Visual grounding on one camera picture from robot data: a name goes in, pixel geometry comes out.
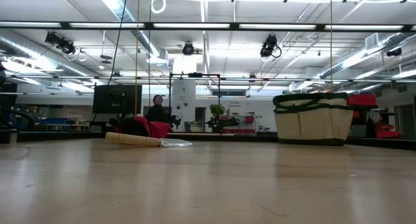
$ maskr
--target ceiling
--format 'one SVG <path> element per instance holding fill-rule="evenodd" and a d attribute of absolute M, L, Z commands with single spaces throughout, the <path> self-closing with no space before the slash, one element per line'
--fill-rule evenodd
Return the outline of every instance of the ceiling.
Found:
<path fill-rule="evenodd" d="M 208 22 L 233 22 L 234 8 L 236 22 L 260 23 L 374 23 L 374 24 L 414 24 L 416 3 L 363 3 L 357 7 L 357 2 L 334 2 L 332 7 L 332 20 L 330 4 L 294 3 L 294 0 L 267 2 L 264 0 L 209 2 L 207 7 Z M 199 1 L 166 0 L 166 9 L 160 14 L 150 10 L 150 0 L 127 0 L 127 6 L 136 15 L 139 7 L 139 21 L 169 21 L 169 22 L 200 22 L 201 6 Z M 354 8 L 351 15 L 342 20 Z M 1 0 L 0 21 L 116 21 L 116 17 L 106 7 L 102 0 Z M 47 48 L 44 42 L 46 30 L 40 29 L 13 29 L 14 32 Z M 84 61 L 75 60 L 94 73 L 109 76 L 111 66 L 100 69 L 102 65 L 99 57 L 102 53 L 103 34 L 101 31 L 56 31 L 58 35 L 74 41 L 78 48 L 88 54 Z M 182 56 L 178 45 L 192 42 L 201 51 L 193 55 L 198 63 L 198 72 L 204 72 L 203 65 L 203 33 L 202 31 L 151 31 L 145 32 L 150 41 L 168 50 L 170 58 Z M 261 61 L 259 51 L 266 37 L 273 33 L 278 41 L 282 41 L 283 54 L 280 58 Z M 333 62 L 341 56 L 353 51 L 364 44 L 366 37 L 371 33 L 316 33 L 290 32 L 229 32 L 210 31 L 209 36 L 209 72 L 225 76 L 247 77 L 255 73 L 258 77 L 288 77 L 312 78 L 316 69 L 330 63 L 332 53 Z M 104 55 L 114 56 L 114 44 L 117 41 L 118 31 L 106 32 Z M 315 39 L 316 44 L 308 48 Z M 117 52 L 114 70 L 121 71 L 123 75 L 135 75 L 136 69 L 136 39 L 128 31 L 120 34 L 119 50 Z M 413 45 L 404 48 L 404 54 L 413 52 Z M 146 62 L 145 53 L 138 54 L 138 75 L 153 76 L 167 75 L 166 66 L 150 66 Z M 356 76 L 353 69 L 368 71 L 380 65 L 380 57 L 366 60 L 357 66 L 342 72 L 343 78 Z"/>

